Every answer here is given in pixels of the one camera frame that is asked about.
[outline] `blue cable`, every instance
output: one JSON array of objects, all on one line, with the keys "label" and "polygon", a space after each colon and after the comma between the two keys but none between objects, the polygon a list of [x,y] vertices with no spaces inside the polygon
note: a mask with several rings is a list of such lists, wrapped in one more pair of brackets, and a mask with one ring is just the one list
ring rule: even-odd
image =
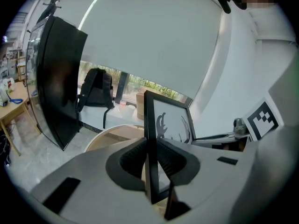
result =
[{"label": "blue cable", "polygon": [[8,98],[9,98],[9,102],[13,102],[13,103],[15,103],[15,104],[17,104],[17,105],[23,102],[23,99],[11,99],[11,98],[9,97],[8,93],[7,93],[7,96],[8,96]]},{"label": "blue cable", "polygon": [[37,96],[37,90],[32,92],[32,96]]}]

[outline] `window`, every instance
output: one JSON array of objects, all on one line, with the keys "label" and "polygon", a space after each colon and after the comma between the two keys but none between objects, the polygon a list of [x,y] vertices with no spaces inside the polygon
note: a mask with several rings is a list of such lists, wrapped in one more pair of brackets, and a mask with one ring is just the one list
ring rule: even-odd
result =
[{"label": "window", "polygon": [[116,97],[118,83],[121,77],[121,71],[113,68],[109,68],[103,65],[92,64],[90,62],[81,61],[79,67],[79,76],[78,76],[78,87],[81,88],[81,85],[84,83],[84,79],[88,71],[92,68],[100,68],[107,71],[112,76],[112,86],[113,86],[113,97]]},{"label": "window", "polygon": [[168,98],[180,101],[182,103],[187,100],[187,96],[185,95],[133,75],[129,76],[128,84],[123,94],[123,98],[129,102],[136,103],[136,93],[144,93],[145,91],[151,91],[160,95],[164,95]]},{"label": "window", "polygon": [[[145,91],[152,91],[160,95],[164,95],[168,98],[180,101],[182,103],[190,104],[191,99],[185,95],[182,95],[176,91],[173,91],[169,88],[163,87],[159,84],[156,84],[152,81],[129,75],[120,70],[109,68],[107,66],[93,64],[90,62],[81,61],[79,67],[79,76],[78,76],[78,88],[81,88],[84,83],[84,79],[88,71],[92,68],[100,68],[106,70],[112,76],[112,86],[113,86],[113,97],[116,98],[115,101],[119,103],[121,99],[126,100],[127,102],[135,105],[136,104],[136,93]],[[117,90],[120,87],[118,97],[116,97]]]}]

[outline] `black picture frame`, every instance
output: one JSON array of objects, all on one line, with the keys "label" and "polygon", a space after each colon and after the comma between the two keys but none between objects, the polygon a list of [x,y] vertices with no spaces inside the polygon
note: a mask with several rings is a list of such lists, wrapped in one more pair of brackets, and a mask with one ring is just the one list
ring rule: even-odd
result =
[{"label": "black picture frame", "polygon": [[169,196],[169,189],[159,191],[157,134],[154,100],[161,101],[186,110],[192,141],[196,139],[193,121],[187,104],[156,94],[151,91],[144,93],[144,137],[147,139],[147,158],[145,161],[147,196],[155,204]]}]

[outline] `green foliage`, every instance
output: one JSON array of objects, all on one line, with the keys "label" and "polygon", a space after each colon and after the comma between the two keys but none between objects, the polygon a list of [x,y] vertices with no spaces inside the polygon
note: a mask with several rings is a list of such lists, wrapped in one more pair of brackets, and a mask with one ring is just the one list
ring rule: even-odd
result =
[{"label": "green foliage", "polygon": [[[84,62],[84,61],[81,61],[80,68],[79,68],[79,81],[80,82],[83,82],[88,71],[92,68],[100,68],[100,69],[106,70],[112,76],[113,83],[118,84],[120,77],[121,77],[121,72],[119,70],[109,68],[109,67],[103,66],[103,65],[92,64],[90,62]],[[128,85],[126,88],[126,93],[145,92],[146,90],[164,95],[171,99],[177,99],[179,97],[179,93],[176,91],[173,91],[171,89],[163,87],[163,86],[156,84],[154,82],[151,82],[149,80],[130,75],[129,80],[128,80]]]}]

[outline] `black rubber pad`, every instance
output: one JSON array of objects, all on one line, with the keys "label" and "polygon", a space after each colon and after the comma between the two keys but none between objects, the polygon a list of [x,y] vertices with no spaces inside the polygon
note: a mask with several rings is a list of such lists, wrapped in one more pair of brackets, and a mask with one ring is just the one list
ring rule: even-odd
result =
[{"label": "black rubber pad", "polygon": [[51,211],[59,214],[64,204],[70,198],[81,181],[76,178],[66,178],[55,191],[43,202]]},{"label": "black rubber pad", "polygon": [[230,159],[230,158],[226,158],[226,157],[220,157],[219,159],[217,159],[220,162],[225,162],[231,165],[236,165],[238,160],[236,159]]},{"label": "black rubber pad", "polygon": [[200,169],[196,156],[157,139],[157,159],[174,186],[189,184]]},{"label": "black rubber pad", "polygon": [[146,138],[142,138],[111,154],[106,162],[106,172],[123,189],[145,191],[141,180],[145,159]]}]

